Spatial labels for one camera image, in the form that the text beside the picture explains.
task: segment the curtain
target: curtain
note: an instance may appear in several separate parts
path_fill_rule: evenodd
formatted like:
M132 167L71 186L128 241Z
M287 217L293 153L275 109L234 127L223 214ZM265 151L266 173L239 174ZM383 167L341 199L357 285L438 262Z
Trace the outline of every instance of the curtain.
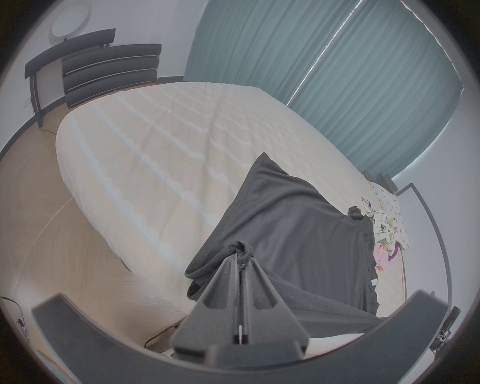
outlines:
M252 85L286 104L357 2L210 0L183 80Z
M411 11L397 0L364 0L289 107L359 171L393 177L438 136L462 89Z

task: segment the black garment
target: black garment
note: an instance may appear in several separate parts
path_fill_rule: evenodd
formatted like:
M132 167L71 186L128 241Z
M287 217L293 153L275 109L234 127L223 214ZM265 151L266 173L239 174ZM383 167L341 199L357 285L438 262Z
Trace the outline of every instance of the black garment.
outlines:
M197 300L222 261L255 257L311 337L365 332L381 319L372 280L373 225L345 216L263 153L185 275Z

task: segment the bed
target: bed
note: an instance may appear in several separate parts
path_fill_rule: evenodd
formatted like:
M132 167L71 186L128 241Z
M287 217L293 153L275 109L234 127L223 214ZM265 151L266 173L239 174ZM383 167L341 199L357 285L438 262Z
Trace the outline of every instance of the bed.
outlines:
M249 86L170 83L103 96L61 122L60 173L137 276L189 313L184 271L266 152L333 206L381 209L372 186L315 128ZM378 316L405 300L401 252L379 273Z

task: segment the teal curtain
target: teal curtain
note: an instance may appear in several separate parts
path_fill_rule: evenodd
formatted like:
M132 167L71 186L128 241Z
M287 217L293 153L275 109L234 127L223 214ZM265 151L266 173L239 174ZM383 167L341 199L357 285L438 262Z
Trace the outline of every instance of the teal curtain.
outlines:
M438 136L462 89L411 11L397 0L364 0L289 107L358 170L393 177Z
M252 85L286 104L358 0L210 0L183 77Z
M438 136L463 85L398 0L363 0L335 35L358 2L210 0L184 81L252 85L287 104L327 48L288 106L359 171L393 177Z

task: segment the round mirror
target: round mirror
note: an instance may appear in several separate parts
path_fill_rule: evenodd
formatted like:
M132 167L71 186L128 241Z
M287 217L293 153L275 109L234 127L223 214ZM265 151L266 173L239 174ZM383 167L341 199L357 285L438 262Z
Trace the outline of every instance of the round mirror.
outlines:
M92 4L88 0L76 0L65 7L50 28L53 38L68 38L86 24Z

